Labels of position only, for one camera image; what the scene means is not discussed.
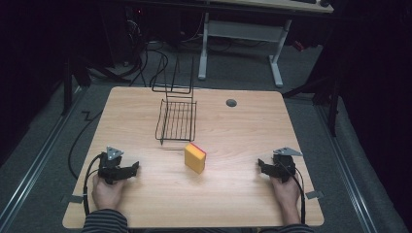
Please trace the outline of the black metal stand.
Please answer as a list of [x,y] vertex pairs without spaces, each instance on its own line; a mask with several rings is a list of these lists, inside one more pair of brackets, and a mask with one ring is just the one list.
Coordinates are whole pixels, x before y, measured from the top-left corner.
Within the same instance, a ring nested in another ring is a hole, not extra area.
[[283,93],[284,98],[291,98],[299,93],[313,93],[312,102],[315,105],[328,105],[326,114],[326,126],[332,137],[336,136],[336,118],[338,115],[338,99],[340,80],[324,77],[309,81],[306,84]]
[[81,56],[68,57],[63,70],[63,111],[66,116],[71,109],[73,99],[72,81],[76,80],[79,86],[89,87],[91,79],[86,68],[86,60]]

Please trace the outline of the black wire rack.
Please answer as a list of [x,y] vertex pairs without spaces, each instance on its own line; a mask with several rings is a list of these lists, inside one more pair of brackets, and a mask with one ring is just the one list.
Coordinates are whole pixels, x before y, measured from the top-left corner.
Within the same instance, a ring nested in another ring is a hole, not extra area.
[[173,73],[166,74],[167,58],[160,58],[154,77],[152,92],[161,93],[159,114],[154,137],[166,141],[192,142],[195,139],[197,102],[194,100],[194,64],[189,74],[181,74],[180,59],[176,58]]

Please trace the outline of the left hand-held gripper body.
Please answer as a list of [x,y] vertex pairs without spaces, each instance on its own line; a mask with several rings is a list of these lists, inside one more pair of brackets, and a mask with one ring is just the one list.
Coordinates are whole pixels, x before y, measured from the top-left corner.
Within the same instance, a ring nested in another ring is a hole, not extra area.
[[98,176],[105,180],[107,184],[127,180],[135,176],[131,167],[120,167],[123,151],[112,147],[107,147],[105,152],[101,153]]

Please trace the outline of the yellow box with red side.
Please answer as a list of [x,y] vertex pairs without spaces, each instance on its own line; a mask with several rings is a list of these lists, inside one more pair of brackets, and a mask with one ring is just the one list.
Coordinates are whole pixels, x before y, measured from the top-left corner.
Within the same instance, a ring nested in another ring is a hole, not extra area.
[[206,152],[193,143],[185,146],[185,164],[197,174],[205,169]]

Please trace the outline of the person's right hand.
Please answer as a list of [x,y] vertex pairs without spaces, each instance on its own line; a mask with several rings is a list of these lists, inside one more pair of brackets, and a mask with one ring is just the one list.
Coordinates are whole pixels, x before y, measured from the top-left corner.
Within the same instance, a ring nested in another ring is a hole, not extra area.
[[300,196],[300,189],[294,178],[289,178],[284,183],[278,178],[271,178],[270,180],[274,188],[275,198],[281,208],[285,221],[299,221],[297,200]]

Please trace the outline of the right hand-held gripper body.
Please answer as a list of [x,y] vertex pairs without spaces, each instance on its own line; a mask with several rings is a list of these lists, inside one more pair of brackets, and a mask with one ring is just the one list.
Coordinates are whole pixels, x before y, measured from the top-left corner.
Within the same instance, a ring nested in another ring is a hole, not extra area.
[[295,174],[297,169],[293,161],[294,155],[300,152],[290,148],[281,148],[273,151],[272,164],[263,164],[263,173],[269,177],[280,179],[281,183],[293,179],[296,182]]

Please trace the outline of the white metal desk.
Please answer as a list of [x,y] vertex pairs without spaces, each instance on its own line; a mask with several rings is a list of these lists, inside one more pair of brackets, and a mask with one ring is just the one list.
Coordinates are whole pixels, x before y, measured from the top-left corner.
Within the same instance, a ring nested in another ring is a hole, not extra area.
[[[297,13],[320,16],[332,14],[334,9],[327,0],[204,0],[207,7],[238,6],[246,7],[255,15],[258,8],[262,10],[276,10],[281,13]],[[289,34],[292,18],[281,20],[281,24],[269,25],[263,23],[240,22],[238,19],[209,19],[209,13],[204,15],[202,51],[199,60],[198,78],[205,80],[207,77],[208,39],[210,37],[240,39],[275,43],[277,48],[268,56],[274,83],[277,87],[283,86],[278,59],[284,43]]]

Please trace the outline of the metal floor rail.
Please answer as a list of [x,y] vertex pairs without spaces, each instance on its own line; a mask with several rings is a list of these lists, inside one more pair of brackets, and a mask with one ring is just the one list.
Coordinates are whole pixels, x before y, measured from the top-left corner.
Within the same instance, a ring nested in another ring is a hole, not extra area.
[[328,140],[331,143],[338,171],[348,192],[363,233],[378,233],[374,220],[372,219],[372,216],[364,201],[363,195],[361,194],[361,191],[357,186],[355,178],[346,161],[343,150],[341,149],[337,138],[332,135],[330,129],[328,128],[326,110],[323,107],[316,107],[315,110],[321,119],[323,129],[325,130]]
[[51,157],[73,108],[82,100],[86,87],[72,91],[72,105],[63,112],[64,88],[60,88],[29,124],[11,157],[0,168],[0,233],[6,233],[23,205],[27,195]]

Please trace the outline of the person's left hand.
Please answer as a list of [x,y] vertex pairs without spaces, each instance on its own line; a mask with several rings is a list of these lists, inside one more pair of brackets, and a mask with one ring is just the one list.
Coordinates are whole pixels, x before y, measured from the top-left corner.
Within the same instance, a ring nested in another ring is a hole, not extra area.
[[122,190],[126,184],[125,180],[117,181],[114,184],[107,184],[98,175],[93,177],[93,202],[98,210],[117,210],[120,205]]

